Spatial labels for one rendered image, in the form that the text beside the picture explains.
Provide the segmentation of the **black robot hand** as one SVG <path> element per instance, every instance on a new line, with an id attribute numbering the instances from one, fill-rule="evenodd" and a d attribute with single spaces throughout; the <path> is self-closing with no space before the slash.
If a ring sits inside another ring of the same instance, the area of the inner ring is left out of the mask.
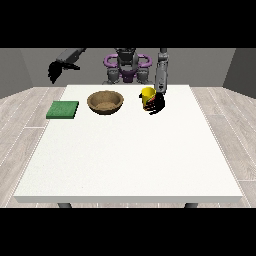
<path id="1" fill-rule="evenodd" d="M 150 115 L 157 114 L 165 107 L 165 99 L 162 93 L 156 93 L 144 106 L 144 110 L 148 111 Z"/>
<path id="2" fill-rule="evenodd" d="M 70 64 L 70 63 L 65 63 L 65 62 L 59 62 L 59 61 L 52 62 L 48 68 L 48 77 L 52 83 L 56 82 L 56 80 L 62 74 L 63 69 L 79 70 L 80 67 L 75 64 Z"/>

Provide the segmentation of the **yellow cup with melon print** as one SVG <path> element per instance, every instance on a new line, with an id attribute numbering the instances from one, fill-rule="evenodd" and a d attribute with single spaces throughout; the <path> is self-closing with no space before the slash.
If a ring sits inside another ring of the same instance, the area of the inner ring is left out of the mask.
<path id="1" fill-rule="evenodd" d="M 147 104 L 155 98 L 156 90 L 153 87 L 145 87 L 141 90 L 143 109 L 146 109 Z"/>

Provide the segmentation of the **green square pad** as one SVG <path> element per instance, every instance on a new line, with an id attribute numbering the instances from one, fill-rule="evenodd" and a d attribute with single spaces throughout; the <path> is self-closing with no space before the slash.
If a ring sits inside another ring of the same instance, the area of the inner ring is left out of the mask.
<path id="1" fill-rule="evenodd" d="M 47 119 L 73 119 L 75 117 L 78 101 L 54 101 L 47 114 Z"/>

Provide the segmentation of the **brown wooden bowl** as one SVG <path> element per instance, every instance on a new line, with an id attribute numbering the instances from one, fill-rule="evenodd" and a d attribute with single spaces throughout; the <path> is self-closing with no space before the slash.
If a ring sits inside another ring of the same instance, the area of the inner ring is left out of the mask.
<path id="1" fill-rule="evenodd" d="M 116 91 L 98 91 L 87 98 L 89 108 L 99 115 L 111 115 L 117 112 L 124 102 L 123 96 Z"/>

